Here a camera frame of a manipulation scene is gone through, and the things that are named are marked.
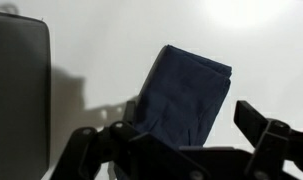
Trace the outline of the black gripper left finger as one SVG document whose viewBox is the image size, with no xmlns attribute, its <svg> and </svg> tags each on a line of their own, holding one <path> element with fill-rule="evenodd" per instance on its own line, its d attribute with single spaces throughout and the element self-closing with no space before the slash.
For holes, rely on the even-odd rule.
<svg viewBox="0 0 303 180">
<path fill-rule="evenodd" d="M 70 136 L 50 180 L 94 180 L 101 165 L 118 158 L 120 144 L 111 127 L 76 129 Z"/>
</svg>

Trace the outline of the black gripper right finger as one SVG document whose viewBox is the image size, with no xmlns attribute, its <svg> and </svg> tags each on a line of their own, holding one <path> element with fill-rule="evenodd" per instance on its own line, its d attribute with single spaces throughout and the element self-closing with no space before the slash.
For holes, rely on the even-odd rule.
<svg viewBox="0 0 303 180">
<path fill-rule="evenodd" d="M 245 168 L 247 177 L 290 177 L 283 170 L 286 160 L 303 172 L 303 132 L 265 118 L 244 100 L 236 102 L 234 123 L 254 147 Z"/>
</svg>

